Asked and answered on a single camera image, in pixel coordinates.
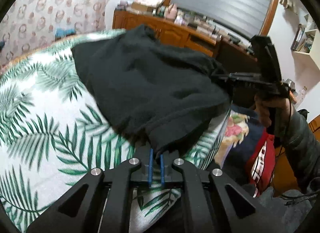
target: bottle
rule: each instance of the bottle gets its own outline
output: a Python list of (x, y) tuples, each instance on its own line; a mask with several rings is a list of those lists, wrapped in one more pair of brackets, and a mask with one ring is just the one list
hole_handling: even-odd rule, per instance
[(294, 104), (295, 109), (297, 109), (301, 105), (302, 101), (306, 97), (307, 90), (308, 89), (305, 86), (303, 87), (303, 89), (299, 90), (298, 95), (296, 97), (297, 102), (296, 102), (296, 104)]

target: patterned curtain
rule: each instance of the patterned curtain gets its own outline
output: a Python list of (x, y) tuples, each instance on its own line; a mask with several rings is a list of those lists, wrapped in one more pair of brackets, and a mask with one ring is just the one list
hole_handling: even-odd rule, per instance
[(0, 64), (32, 49), (49, 45), (57, 28), (77, 33), (105, 29), (105, 7), (109, 0), (16, 0), (0, 23), (5, 46)]

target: pink flower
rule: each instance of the pink flower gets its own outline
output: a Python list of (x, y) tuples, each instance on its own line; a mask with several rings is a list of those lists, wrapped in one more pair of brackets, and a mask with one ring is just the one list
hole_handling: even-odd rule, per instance
[(226, 132), (225, 132), (225, 136), (232, 136), (232, 135), (238, 135), (242, 132), (242, 128), (238, 125), (234, 125), (234, 126), (227, 126)]

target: metal bolt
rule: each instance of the metal bolt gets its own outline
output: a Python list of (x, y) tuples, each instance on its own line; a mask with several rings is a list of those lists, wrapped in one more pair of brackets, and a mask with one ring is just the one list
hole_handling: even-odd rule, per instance
[(137, 158), (131, 158), (131, 159), (129, 160), (129, 163), (132, 164), (132, 165), (138, 164), (138, 163), (139, 163), (139, 159), (137, 159)]
[(94, 175), (94, 176), (97, 176), (101, 173), (101, 170), (99, 168), (93, 168), (91, 170), (91, 174)]
[(174, 163), (176, 165), (183, 165), (184, 164), (184, 160), (182, 160), (181, 158), (175, 159)]
[(220, 169), (214, 169), (214, 170), (212, 171), (212, 174), (213, 174), (214, 176), (221, 176), (221, 175), (222, 175), (222, 170), (220, 170)]

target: person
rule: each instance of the person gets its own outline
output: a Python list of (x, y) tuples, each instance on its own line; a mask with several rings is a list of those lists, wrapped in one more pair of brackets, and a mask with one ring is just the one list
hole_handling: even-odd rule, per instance
[[(301, 192), (289, 190), (282, 196), (274, 198), (274, 189), (269, 187), (258, 197), (258, 201), (270, 210), (270, 213), (281, 218), (288, 233), (293, 233), (314, 206), (320, 190), (320, 143), (309, 129), (305, 117), (292, 105), (290, 106), (289, 99), (275, 98), (262, 101), (256, 96), (255, 103), (260, 122), (266, 128), (271, 125), (269, 107), (281, 110), (281, 127), (284, 130), (289, 124), (281, 141)], [(145, 233), (160, 232), (184, 232), (180, 200), (145, 231)]]

